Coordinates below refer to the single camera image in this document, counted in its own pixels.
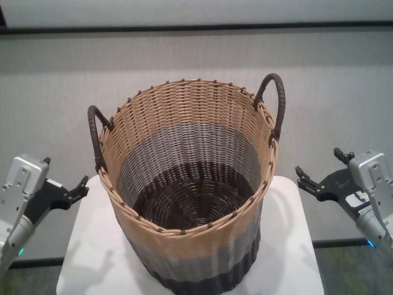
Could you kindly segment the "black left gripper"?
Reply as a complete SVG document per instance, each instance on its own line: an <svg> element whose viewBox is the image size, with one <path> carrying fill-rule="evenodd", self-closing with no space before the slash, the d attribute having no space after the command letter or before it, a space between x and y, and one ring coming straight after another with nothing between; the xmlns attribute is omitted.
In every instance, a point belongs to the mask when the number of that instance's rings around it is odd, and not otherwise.
<svg viewBox="0 0 393 295"><path fill-rule="evenodd" d="M50 161L50 157L43 160L48 165ZM68 191L65 187L55 184L51 179L46 179L42 187L28 202L24 215L32 224L39 224L52 210L70 209L71 205L87 196L89 191L87 182L88 176L85 175L75 188Z"/></svg>

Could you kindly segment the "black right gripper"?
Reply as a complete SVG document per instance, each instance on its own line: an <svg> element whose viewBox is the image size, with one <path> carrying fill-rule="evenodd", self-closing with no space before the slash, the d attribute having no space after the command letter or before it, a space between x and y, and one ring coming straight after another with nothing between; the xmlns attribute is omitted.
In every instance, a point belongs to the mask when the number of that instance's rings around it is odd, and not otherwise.
<svg viewBox="0 0 393 295"><path fill-rule="evenodd" d="M353 152L344 153L340 148L333 149L334 156L349 168L350 161L355 158ZM298 176L298 187L309 194L315 196L320 202L334 201L348 214L352 220L358 220L359 211L370 205L369 201L359 199L359 194L362 192L348 168L338 170L326 176L320 183L313 181L300 166L295 167L295 172ZM356 199L360 201L359 205L351 205L346 198L350 195L355 195Z"/></svg>

